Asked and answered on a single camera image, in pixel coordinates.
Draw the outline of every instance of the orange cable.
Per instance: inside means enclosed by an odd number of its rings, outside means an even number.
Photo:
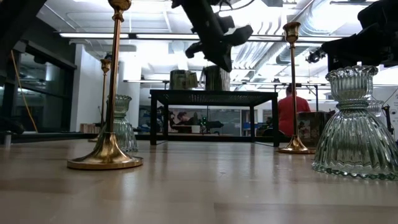
[[[22,99],[24,100],[27,113],[29,114],[30,120],[32,121],[32,124],[33,124],[33,127],[35,128],[35,131],[36,131],[37,133],[39,133],[39,132],[37,131],[37,127],[36,127],[35,121],[33,120],[32,114],[30,113],[29,107],[27,106],[26,99],[25,99],[25,94],[24,94],[24,92],[22,91],[22,85],[21,85],[21,81],[19,80],[19,72],[18,72],[18,68],[17,68],[17,63],[15,63],[14,51],[13,51],[13,50],[11,50],[11,57],[12,57],[12,62],[13,62],[13,64],[14,64],[15,74],[17,75],[18,85],[19,85],[19,88],[21,89]]]

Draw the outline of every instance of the window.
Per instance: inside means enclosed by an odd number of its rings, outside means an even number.
[[[26,131],[35,131],[32,119],[40,133],[69,131],[73,70],[29,53],[15,52],[15,56],[25,101],[15,81],[14,67],[10,67],[6,86],[0,89],[2,114],[20,122]]]
[[[40,133],[63,130],[63,99],[22,89],[28,109]],[[18,91],[13,119],[20,122],[26,131],[35,131],[32,120],[26,110],[21,90]]]
[[[65,70],[31,54],[21,54],[19,76],[22,86],[32,86],[55,95],[66,95]]]

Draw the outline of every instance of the black table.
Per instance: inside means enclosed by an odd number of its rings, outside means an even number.
[[[150,144],[156,145],[158,135],[157,124],[157,102],[164,107],[163,140],[178,141],[243,141],[255,142],[257,139],[254,124],[254,107],[272,101],[272,126],[274,147],[279,146],[279,122],[278,122],[278,93],[259,91],[194,91],[194,90],[150,90]],[[190,106],[247,106],[250,108],[250,137],[223,137],[223,136],[169,136],[169,105]]]

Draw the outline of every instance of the glass wall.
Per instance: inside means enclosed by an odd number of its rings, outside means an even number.
[[[211,123],[213,127],[210,133],[216,133],[225,136],[240,136],[241,131],[241,110],[234,109],[212,109],[207,108],[192,108],[191,106],[177,106],[169,108],[169,132],[170,133],[184,133],[183,128],[176,126],[189,122],[191,119],[197,119]],[[163,117],[161,113],[158,116],[158,131],[161,132],[163,128]],[[150,106],[140,106],[139,110],[139,128],[143,130],[142,133],[150,131]]]
[[[22,90],[14,69],[9,69],[5,88],[10,90],[0,89],[2,115],[20,122],[26,131],[35,131],[34,123],[40,133],[69,131],[73,71],[28,52],[15,55]]]

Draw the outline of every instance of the black cable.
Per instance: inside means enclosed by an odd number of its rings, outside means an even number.
[[[255,0],[251,0],[250,2],[246,3],[245,5],[239,6],[239,7],[234,8],[234,9],[232,9],[232,6],[231,6],[231,9],[220,10],[220,11],[218,11],[218,12],[226,12],[226,11],[233,11],[233,10],[243,9],[244,7],[247,7],[247,6],[251,5],[254,1],[255,1]]]

